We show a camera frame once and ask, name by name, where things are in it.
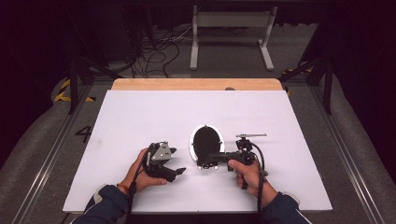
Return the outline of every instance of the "dark blue sleeve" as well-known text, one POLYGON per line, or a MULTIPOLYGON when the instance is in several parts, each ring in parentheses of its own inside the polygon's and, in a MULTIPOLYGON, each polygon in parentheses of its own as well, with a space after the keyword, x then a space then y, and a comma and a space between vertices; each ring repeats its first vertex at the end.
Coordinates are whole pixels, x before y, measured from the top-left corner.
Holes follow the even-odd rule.
POLYGON ((125 214, 128 198, 117 187, 106 185, 88 202, 84 214, 71 223, 116 223, 125 214))
POLYGON ((300 224, 311 223, 299 211, 298 203, 288 194, 279 192, 262 210, 267 224, 300 224))

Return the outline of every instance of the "white board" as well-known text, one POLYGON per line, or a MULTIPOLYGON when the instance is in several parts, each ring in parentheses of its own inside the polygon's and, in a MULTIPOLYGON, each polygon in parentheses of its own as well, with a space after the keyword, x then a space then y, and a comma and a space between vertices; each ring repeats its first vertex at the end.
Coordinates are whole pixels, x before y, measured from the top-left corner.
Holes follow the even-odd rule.
POLYGON ((187 170, 136 194, 135 213, 255 212, 256 198, 236 186, 226 164, 197 169, 189 138, 202 124, 219 129, 225 151, 236 151, 237 134, 267 133, 249 139, 262 149, 271 184, 297 196, 301 210, 332 209, 284 91, 108 91, 64 211, 82 212, 101 185, 121 182, 140 149, 167 141, 177 152, 165 166, 187 170))

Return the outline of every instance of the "gray floor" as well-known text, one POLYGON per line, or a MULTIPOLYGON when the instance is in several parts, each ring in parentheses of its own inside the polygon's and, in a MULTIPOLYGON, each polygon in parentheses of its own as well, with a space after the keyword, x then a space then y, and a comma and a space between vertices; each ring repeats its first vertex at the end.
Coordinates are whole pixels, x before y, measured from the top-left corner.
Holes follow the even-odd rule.
MULTIPOLYGON (((315 25, 286 25, 273 29, 268 45, 276 68, 273 72, 265 69, 256 44, 257 36, 261 32, 256 29, 246 29, 239 35, 224 30, 205 31, 200 37, 196 71, 189 69, 191 42, 184 40, 178 43, 180 54, 166 67, 166 71, 172 77, 279 77, 283 70, 296 66, 315 28, 315 25)), ((176 55, 176 52, 173 46, 164 51, 168 59, 176 55)), ((160 63, 149 65, 149 69, 161 68, 160 63)), ((122 74, 132 75, 130 70, 122 74)), ((150 73, 150 76, 162 75, 150 73)), ((313 223, 375 223, 366 215, 362 198, 351 182, 352 176, 343 163, 336 138, 326 121, 330 118, 342 135, 384 223, 396 223, 396 187, 345 99, 338 81, 335 80, 332 87, 332 115, 326 117, 321 113, 321 105, 313 94, 314 91, 321 91, 321 86, 317 89, 307 87, 301 81, 304 77, 305 74, 301 74, 284 85, 290 87, 291 104, 318 170, 323 175, 322 180, 333 206, 332 211, 304 214, 313 223)), ((54 89, 53 98, 62 84, 60 81, 54 89)), ((56 163, 49 170, 49 178, 44 179, 44 188, 36 201, 33 201, 31 213, 26 216, 27 223, 59 223, 63 220, 64 200, 86 146, 83 143, 84 137, 75 133, 86 125, 94 126, 106 90, 110 87, 111 81, 103 77, 98 77, 95 81, 89 96, 96 97, 96 101, 85 102, 78 112, 59 157, 55 158, 56 163)), ((0 171, 0 223, 11 223, 17 214, 37 172, 62 130, 68 109, 67 102, 54 103, 21 138, 0 171)), ((74 216, 70 215, 66 222, 71 221, 74 216)))

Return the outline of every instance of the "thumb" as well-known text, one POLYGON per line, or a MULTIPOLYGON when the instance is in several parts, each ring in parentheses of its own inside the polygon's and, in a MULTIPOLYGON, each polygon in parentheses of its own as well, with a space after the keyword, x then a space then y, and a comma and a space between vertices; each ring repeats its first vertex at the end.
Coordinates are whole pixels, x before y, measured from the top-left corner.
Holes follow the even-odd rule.
POLYGON ((242 175, 246 175, 248 173, 248 168, 246 167, 246 165, 242 164, 239 161, 229 160, 228 164, 242 175))
POLYGON ((166 180, 163 179, 163 178, 150 178, 150 179, 148 180, 148 185, 149 185, 149 186, 165 185, 165 184, 167 184, 167 183, 168 183, 168 181, 166 181, 166 180))

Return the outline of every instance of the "person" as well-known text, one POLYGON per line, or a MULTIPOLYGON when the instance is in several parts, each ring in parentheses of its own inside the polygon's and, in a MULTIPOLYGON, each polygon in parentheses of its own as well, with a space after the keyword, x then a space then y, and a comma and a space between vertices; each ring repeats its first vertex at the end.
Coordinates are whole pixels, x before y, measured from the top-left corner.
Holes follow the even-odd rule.
MULTIPOLYGON (((128 187, 133 181, 138 164, 143 159, 146 150, 148 149, 145 148, 140 151, 136 161, 129 168, 127 175, 117 186, 105 185, 99 188, 88 202, 83 215, 77 217, 71 223, 116 223, 120 217, 124 216, 128 205, 128 187)), ((256 161, 249 166, 246 166, 239 161, 229 161, 228 164, 235 170, 236 184, 239 187, 242 187, 245 180, 247 182, 247 192, 257 198, 259 192, 260 172, 258 162, 256 161)), ((141 173, 136 179, 136 193, 151 186, 167 184, 165 179, 150 177, 144 171, 139 172, 141 173)), ((309 220, 300 213, 298 206, 298 200, 293 196, 277 192, 268 181, 263 183, 262 217, 265 223, 310 223, 309 220)))

